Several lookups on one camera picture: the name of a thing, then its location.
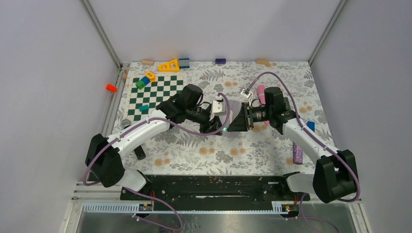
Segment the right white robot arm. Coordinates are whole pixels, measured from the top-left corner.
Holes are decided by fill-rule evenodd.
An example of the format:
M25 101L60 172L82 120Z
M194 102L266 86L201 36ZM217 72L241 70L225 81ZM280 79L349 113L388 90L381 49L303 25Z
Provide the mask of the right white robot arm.
M300 193L316 194L324 203L342 200L359 190L359 180L354 154L328 146L308 126L304 125L294 110L287 107L278 87L264 90L265 104L252 107L243 102L239 114L228 125L228 132L252 130L257 122L268 121L270 126L296 144L315 164L313 174L300 172L284 175L279 195L291 200Z

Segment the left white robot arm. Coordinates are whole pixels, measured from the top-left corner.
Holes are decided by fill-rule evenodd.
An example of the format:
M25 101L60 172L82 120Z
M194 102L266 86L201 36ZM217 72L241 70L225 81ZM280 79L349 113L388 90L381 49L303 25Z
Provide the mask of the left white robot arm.
M188 84L180 93L158 104L144 119L107 137L100 133L93 136L86 156L83 184L95 185L96 182L87 182L88 175L93 174L97 183L104 187L124 187L140 200L149 197L151 187L146 178L141 172L128 168L124 157L148 139L173 127L199 136L220 133L224 125L209 129L219 120L213 112L213 104L205 110L200 108L202 97L201 88Z

